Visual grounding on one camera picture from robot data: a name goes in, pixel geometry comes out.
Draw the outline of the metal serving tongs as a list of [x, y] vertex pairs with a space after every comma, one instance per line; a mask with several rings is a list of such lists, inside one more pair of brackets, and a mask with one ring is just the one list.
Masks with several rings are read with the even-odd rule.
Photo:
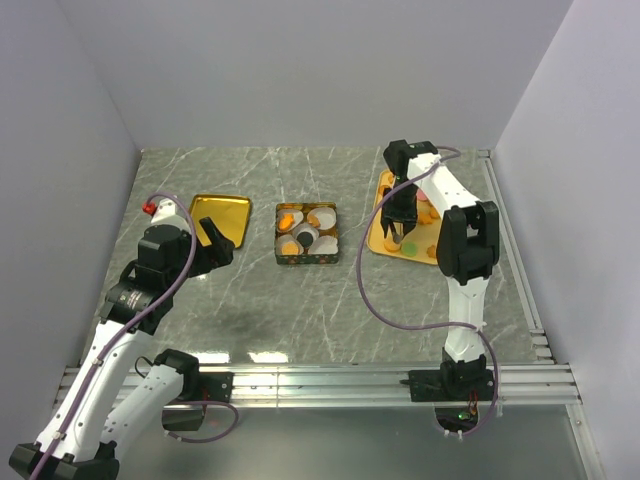
[[390, 224], [390, 231], [393, 243], [396, 245], [400, 245], [403, 240], [403, 235], [394, 222]]

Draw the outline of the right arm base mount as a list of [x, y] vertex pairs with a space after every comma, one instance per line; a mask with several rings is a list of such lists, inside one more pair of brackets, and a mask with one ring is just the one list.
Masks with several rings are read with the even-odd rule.
[[454, 379], [436, 370], [410, 370], [400, 383], [409, 388], [412, 402], [490, 401], [495, 387], [490, 370], [471, 380]]

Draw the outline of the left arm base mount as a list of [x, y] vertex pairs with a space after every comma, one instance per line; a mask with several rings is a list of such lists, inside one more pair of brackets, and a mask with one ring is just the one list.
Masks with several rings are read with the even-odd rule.
[[[162, 412], [162, 426], [168, 436], [185, 443], [203, 444], [224, 438], [237, 426], [240, 414], [231, 404], [233, 373], [204, 373], [195, 356], [173, 349], [158, 354], [152, 365], [170, 367], [183, 380], [180, 394], [171, 405], [185, 405], [185, 408]], [[179, 432], [199, 430], [204, 425], [206, 414], [213, 407], [226, 408], [232, 413], [232, 423], [225, 431], [207, 439], [191, 439], [179, 435]]]

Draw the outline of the orange shaped cookie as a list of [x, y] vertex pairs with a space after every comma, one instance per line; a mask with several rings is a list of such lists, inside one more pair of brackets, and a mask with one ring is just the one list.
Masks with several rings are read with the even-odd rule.
[[291, 213], [285, 213], [278, 222], [278, 230], [280, 232], [289, 231], [295, 226], [295, 223], [295, 216]]

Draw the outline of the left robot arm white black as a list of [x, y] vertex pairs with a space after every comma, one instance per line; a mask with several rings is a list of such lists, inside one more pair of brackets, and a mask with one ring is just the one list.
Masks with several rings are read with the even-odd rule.
[[90, 355], [47, 427], [32, 443], [14, 448], [10, 467], [24, 479], [114, 479], [127, 451], [171, 404], [199, 415], [229, 408], [233, 376], [204, 378], [196, 357], [167, 349], [141, 383], [116, 398], [129, 369], [173, 306], [185, 279], [226, 266], [234, 245], [208, 218], [199, 221], [210, 240], [202, 245], [190, 223], [154, 219], [138, 243], [138, 256], [108, 292]]

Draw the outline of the green cookie tin box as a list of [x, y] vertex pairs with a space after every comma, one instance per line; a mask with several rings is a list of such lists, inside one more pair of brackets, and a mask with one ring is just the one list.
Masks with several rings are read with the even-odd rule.
[[334, 265], [339, 262], [335, 203], [279, 203], [274, 227], [274, 255], [278, 265]]

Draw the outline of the gold tin lid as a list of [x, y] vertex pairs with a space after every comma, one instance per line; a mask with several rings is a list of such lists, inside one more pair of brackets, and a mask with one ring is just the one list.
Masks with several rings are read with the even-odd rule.
[[189, 212], [196, 226], [197, 237], [203, 246], [211, 244], [200, 220], [209, 217], [218, 230], [239, 249], [244, 242], [251, 212], [251, 201], [245, 196], [197, 194]]

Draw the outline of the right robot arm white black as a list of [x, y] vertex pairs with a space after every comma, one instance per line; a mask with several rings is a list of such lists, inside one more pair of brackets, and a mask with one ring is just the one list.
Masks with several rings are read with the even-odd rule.
[[435, 257], [447, 279], [449, 327], [440, 386], [449, 398], [462, 399], [486, 372], [480, 331], [488, 281], [500, 255], [499, 210], [494, 202], [470, 193], [429, 141], [392, 141], [383, 157], [394, 175], [383, 194], [384, 237], [399, 241], [416, 228], [418, 193], [441, 219]]

